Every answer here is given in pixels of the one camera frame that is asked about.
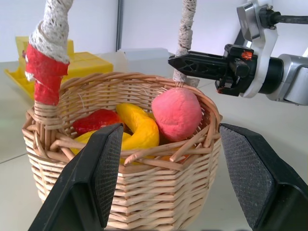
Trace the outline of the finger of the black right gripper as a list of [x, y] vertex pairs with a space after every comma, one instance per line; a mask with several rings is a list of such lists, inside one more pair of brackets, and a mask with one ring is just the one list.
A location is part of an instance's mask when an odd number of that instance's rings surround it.
[[193, 59], [225, 59], [225, 57], [221, 55], [203, 53], [198, 51], [189, 51], [189, 55]]
[[210, 80], [220, 80], [228, 72], [226, 59], [193, 59], [189, 54], [170, 56], [168, 64], [186, 76]]

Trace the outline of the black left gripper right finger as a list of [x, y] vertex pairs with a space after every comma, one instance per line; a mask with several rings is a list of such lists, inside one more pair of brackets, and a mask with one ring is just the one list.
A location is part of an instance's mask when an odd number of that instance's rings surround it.
[[308, 186], [262, 135], [219, 126], [229, 177], [254, 231], [306, 231]]

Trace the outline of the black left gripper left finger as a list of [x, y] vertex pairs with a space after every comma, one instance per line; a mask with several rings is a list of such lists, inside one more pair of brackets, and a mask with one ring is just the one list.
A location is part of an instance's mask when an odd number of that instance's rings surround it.
[[64, 167], [33, 220], [31, 231], [102, 231], [116, 189], [123, 126], [93, 133]]

